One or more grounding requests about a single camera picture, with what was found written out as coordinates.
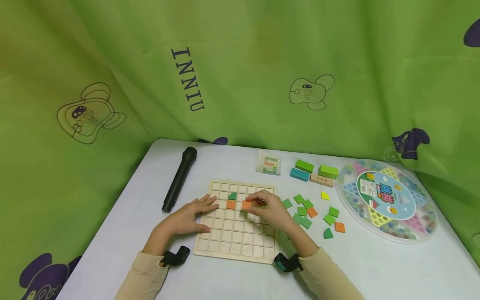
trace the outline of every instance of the sleeve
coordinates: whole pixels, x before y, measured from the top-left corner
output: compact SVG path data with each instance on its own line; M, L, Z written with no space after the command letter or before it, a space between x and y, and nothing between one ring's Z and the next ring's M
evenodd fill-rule
M300 257L303 271L300 276L308 288L322 300L365 300L350 279L332 261L332 258L318 248L310 257Z
M168 266L160 266L162 259L163 256L138 252L115 300L154 300L168 272Z

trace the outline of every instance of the orange tile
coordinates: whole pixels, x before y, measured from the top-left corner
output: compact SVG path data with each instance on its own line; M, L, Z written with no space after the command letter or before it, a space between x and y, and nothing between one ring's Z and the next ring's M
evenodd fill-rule
M310 216L310 218L313 218L314 216L318 215L317 211L313 207L310 207L309 209L307 209L307 214Z
M247 209L247 208L249 208L251 205L252 205L252 202L251 202L251 201L242 201L242 203L241 203L241 208L242 208L242 209Z
M233 200L228 200L227 201L227 209L235 209L237 206L237 202Z
M335 222L335 231L345 233L345 224L340 222Z

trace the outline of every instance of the blue wooden block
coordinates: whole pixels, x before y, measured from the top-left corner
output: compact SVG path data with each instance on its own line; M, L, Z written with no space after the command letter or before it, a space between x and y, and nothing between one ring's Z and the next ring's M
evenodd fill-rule
M292 168L292 171L290 171L290 176L303 181L308 181L308 179L310 178L310 174L308 172L295 168Z

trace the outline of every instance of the table surface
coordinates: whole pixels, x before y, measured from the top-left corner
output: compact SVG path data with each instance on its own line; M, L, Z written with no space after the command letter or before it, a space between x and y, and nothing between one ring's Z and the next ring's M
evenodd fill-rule
M365 299L477 300L480 270L439 212L439 227L428 241L401 245L365 229L343 207L335 188L303 182L289 176L297 159L315 166L341 169L351 158L269 152L282 157L281 175L255 172L258 149L159 139L155 141L103 222L58 300L113 299L137 252L153 227L168 214L161 211L186 147L197 149L194 163L174 210L206 194L211 180L275 185L282 199L301 193L313 201L319 216L308 230L357 286ZM413 175L400 164L392 166ZM320 199L320 190L330 201ZM327 224L320 216L329 206L340 210L347 233L324 240ZM193 250L195 235L178 237ZM283 243L280 251L291 253ZM256 264L190 254L187 262L171 267L157 299L315 299L297 272L282 273L274 265Z

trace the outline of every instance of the green curtain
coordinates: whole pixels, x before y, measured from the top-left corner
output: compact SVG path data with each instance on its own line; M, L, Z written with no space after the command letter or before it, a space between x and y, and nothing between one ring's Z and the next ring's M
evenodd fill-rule
M157 138L401 161L480 264L480 2L7 0L0 16L7 298L41 285L36 263L61 288Z

